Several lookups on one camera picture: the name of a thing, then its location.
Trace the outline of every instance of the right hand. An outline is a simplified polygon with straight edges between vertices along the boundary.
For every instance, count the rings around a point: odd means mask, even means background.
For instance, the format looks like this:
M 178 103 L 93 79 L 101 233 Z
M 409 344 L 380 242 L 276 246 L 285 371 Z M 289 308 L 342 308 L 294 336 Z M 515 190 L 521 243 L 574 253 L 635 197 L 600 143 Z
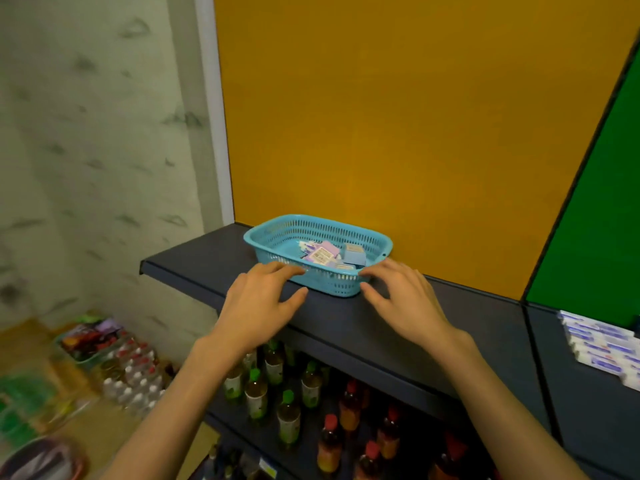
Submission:
M 359 274 L 385 282 L 389 299 L 383 298 L 370 284 L 361 283 L 364 298 L 400 336 L 436 358 L 443 348 L 451 346 L 451 341 L 468 335 L 448 322 L 433 288 L 417 269 L 387 258 Z

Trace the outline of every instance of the orange panel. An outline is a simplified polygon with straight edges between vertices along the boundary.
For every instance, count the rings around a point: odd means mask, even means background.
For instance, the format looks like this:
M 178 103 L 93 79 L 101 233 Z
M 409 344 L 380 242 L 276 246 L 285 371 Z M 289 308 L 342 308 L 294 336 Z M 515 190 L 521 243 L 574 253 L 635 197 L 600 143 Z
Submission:
M 640 0 L 215 2 L 238 222 L 372 228 L 512 298 L 640 20 Z

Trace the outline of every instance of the small box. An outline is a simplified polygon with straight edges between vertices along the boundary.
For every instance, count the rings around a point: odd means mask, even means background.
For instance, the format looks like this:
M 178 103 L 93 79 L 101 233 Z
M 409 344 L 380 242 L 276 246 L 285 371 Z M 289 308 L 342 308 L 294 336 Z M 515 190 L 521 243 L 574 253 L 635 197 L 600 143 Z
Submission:
M 346 264 L 352 264 L 354 266 L 366 266 L 367 254 L 364 252 L 364 248 L 362 246 L 347 242 L 344 245 L 344 255 L 342 256 L 342 262 Z

